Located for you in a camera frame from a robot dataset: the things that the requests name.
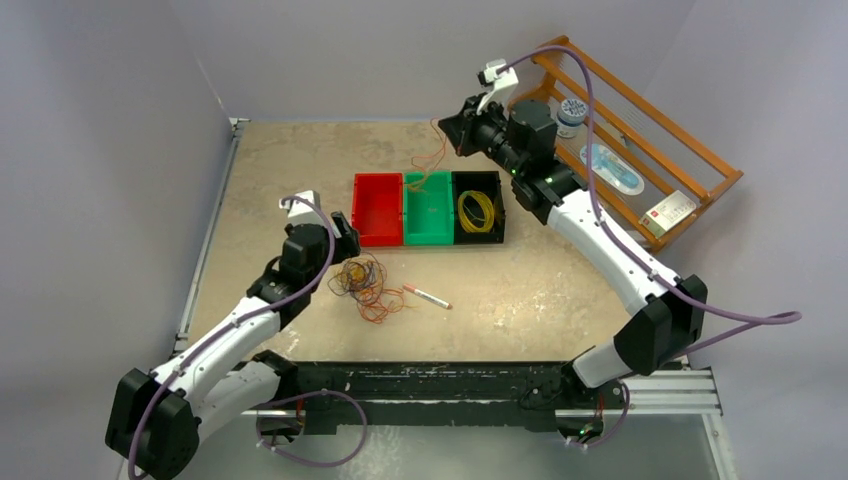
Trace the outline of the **green plastic bin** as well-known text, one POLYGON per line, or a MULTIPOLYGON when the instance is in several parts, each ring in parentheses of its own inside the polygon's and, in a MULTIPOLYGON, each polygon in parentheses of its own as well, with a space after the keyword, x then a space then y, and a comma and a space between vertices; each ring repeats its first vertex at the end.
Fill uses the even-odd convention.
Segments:
POLYGON ((450 171, 403 175, 403 236, 406 246, 447 246, 454 243, 455 207, 450 171))

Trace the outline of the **red plastic bin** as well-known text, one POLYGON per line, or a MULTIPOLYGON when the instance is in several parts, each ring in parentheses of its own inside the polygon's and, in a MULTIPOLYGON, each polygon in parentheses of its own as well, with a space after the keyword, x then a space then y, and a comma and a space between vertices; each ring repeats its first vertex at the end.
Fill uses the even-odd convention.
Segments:
POLYGON ((403 244, 403 175, 354 175, 352 225, 362 247, 396 247, 403 244))

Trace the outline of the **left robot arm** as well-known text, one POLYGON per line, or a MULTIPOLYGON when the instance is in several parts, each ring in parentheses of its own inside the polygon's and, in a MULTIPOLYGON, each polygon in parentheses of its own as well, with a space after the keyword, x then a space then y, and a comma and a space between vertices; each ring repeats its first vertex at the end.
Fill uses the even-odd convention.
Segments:
POLYGON ((105 444, 127 460, 131 478, 172 479, 211 433, 242 411, 266 402, 284 409, 297 399, 296 379, 275 368, 281 357, 242 359, 309 306, 329 266, 361 248, 340 211, 324 215, 297 202, 288 213, 281 254, 225 319, 166 363, 149 372, 132 369, 118 382, 105 444))

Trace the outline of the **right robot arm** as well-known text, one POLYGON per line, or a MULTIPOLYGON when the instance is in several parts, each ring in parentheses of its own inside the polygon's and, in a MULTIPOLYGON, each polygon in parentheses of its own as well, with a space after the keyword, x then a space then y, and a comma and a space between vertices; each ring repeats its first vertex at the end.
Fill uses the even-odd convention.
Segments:
POLYGON ((704 313, 678 295, 703 301, 708 290, 697 276, 682 278, 665 267, 594 209, 586 183, 555 153, 557 126, 546 104, 524 100, 506 112, 497 103, 480 109, 482 99, 467 98, 457 114, 438 120, 438 128, 457 155, 482 153, 503 168, 519 204, 575 246, 631 316, 609 341, 566 366, 563 397, 584 407, 601 385, 631 373, 648 375, 693 345, 704 313))

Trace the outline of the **black plastic bin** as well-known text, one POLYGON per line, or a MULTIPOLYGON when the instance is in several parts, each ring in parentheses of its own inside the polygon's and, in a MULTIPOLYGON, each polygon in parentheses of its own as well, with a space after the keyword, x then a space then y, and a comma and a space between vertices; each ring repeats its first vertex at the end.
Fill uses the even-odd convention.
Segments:
POLYGON ((501 244, 506 213, 496 171, 454 171, 452 174, 454 243, 501 244))

